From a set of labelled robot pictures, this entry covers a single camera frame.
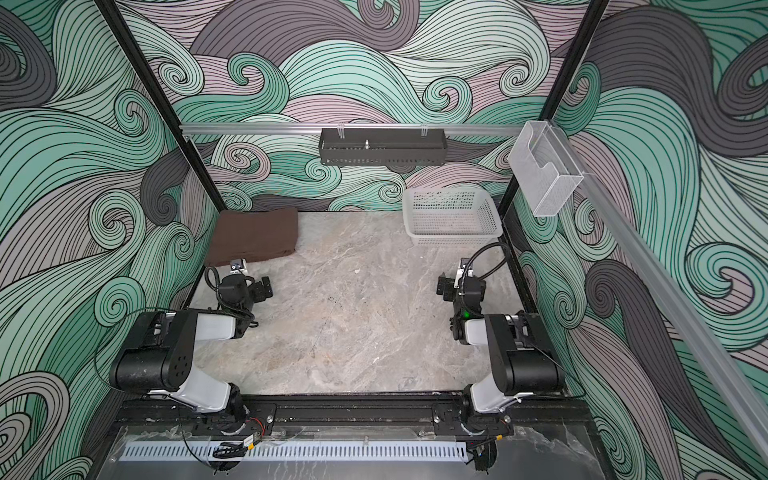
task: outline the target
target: gray wave pattern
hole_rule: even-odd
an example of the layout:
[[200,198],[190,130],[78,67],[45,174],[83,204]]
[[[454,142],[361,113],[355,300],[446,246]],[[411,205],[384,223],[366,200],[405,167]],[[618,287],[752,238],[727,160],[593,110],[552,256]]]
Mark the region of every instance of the gray wave pattern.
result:
[[725,72],[727,90],[716,98],[710,46],[699,27],[665,8],[638,7],[600,23],[585,61],[600,69],[602,91],[659,91],[680,105],[704,147],[724,156],[751,157],[768,151],[768,117],[745,121],[733,112],[765,106],[763,87],[755,91],[747,82],[751,72],[766,64],[767,55],[763,39],[743,51]]
[[24,73],[16,52],[0,44],[0,111],[36,107],[56,91],[56,68],[35,33],[16,15],[0,7],[0,33],[22,50]]
[[52,266],[103,252],[88,229],[91,204],[107,190],[135,195],[142,173],[135,170],[82,178],[52,190],[32,205],[0,242],[0,288]]
[[502,142],[491,144],[470,144],[464,141],[448,140],[445,161],[470,161],[490,154]]
[[[69,393],[67,386],[56,375],[48,372],[27,372],[15,376],[0,385],[0,405],[10,402],[20,396],[38,395],[45,402],[45,420],[37,440],[24,452],[24,455],[3,475],[3,480],[28,480],[32,478],[35,469],[45,458],[61,429],[67,421],[69,413]],[[6,428],[9,421],[11,428]],[[0,420],[0,431],[6,435],[14,433],[23,439],[29,434],[24,430],[25,423],[18,415]],[[7,437],[5,444],[20,445],[18,437]]]
[[325,212],[336,198],[296,198],[281,195],[257,195],[252,197],[252,212],[268,212],[279,208],[296,207],[299,212]]
[[419,22],[419,0],[400,0],[400,15],[387,28],[382,26],[393,18],[391,5],[377,9],[374,0],[358,5],[363,22],[337,0],[235,0],[208,22],[190,52],[230,58],[248,51],[279,66],[292,53],[324,40],[394,50],[411,38]]
[[756,68],[768,65],[768,35],[752,43],[731,62],[717,88],[720,108],[734,117],[760,111],[768,104],[768,84],[750,84]]
[[[197,149],[202,158],[210,157],[217,142],[200,144]],[[178,213],[176,200],[164,192],[176,185],[181,185],[190,165],[178,147],[166,153],[153,163],[141,181],[139,196],[141,208],[147,219],[158,226],[168,225]]]
[[611,316],[614,299],[618,301],[629,348],[664,403],[703,444],[749,470],[701,405],[656,303],[637,274],[616,260],[600,260],[587,272],[584,292],[589,306],[603,318]]

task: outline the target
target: perforated metal strip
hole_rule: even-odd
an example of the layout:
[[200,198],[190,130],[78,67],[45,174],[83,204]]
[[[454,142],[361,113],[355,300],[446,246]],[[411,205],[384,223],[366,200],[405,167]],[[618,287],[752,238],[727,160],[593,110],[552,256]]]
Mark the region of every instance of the perforated metal strip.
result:
[[[205,441],[187,442],[200,458],[216,460],[211,455],[215,444]],[[188,461],[192,455],[183,442],[128,442],[122,462]],[[437,441],[369,441],[336,442],[289,440],[260,443],[248,452],[244,461],[251,462],[316,462],[316,461],[396,461],[396,462],[466,462],[464,442]]]

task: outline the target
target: marble table surface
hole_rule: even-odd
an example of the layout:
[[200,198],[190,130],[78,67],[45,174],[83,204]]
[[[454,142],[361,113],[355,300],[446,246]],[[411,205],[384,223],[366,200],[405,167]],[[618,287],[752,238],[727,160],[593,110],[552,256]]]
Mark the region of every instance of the marble table surface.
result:
[[[414,247],[401,212],[301,213],[293,255],[248,264],[274,290],[253,306],[260,326],[198,343],[194,362],[248,394],[463,389],[490,372],[488,350],[452,338],[452,305],[435,287],[475,250]],[[475,272],[502,257],[483,253]],[[484,312],[521,309],[508,268],[487,280]],[[216,307],[205,282],[191,306]]]

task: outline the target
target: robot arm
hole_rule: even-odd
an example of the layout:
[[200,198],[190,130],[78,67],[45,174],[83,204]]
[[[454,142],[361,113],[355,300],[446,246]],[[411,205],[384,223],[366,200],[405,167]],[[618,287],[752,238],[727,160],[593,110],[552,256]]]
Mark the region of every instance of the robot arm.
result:
[[488,345],[491,373],[469,387],[477,413],[498,413],[523,396],[557,392],[564,387],[564,372],[548,355],[554,354],[546,334],[542,346],[534,343],[529,320],[534,314],[485,315],[465,322],[470,345]]
[[234,317],[206,310],[142,313],[110,368],[109,382],[124,392],[163,396],[198,413],[224,412],[238,429],[246,418],[240,389],[221,382],[193,363],[194,343],[237,335]]

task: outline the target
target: folded brown cloth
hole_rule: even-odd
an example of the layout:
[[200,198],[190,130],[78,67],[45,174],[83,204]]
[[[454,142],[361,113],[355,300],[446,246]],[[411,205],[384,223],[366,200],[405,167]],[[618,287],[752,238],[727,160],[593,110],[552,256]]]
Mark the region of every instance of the folded brown cloth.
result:
[[261,262],[284,257],[296,251],[298,237],[296,208],[264,213],[225,210],[216,222],[205,266],[228,265],[238,258]]

